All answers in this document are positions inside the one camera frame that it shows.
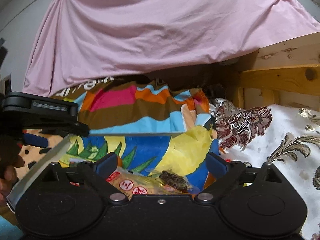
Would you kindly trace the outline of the person's left hand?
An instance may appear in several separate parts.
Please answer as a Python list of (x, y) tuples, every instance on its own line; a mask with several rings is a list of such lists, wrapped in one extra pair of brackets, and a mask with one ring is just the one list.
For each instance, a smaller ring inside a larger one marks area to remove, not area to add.
[(24, 166), (24, 160), (19, 155), (20, 146), (15, 141), (1, 139), (1, 207), (7, 203), (7, 196), (17, 181), (15, 168)]

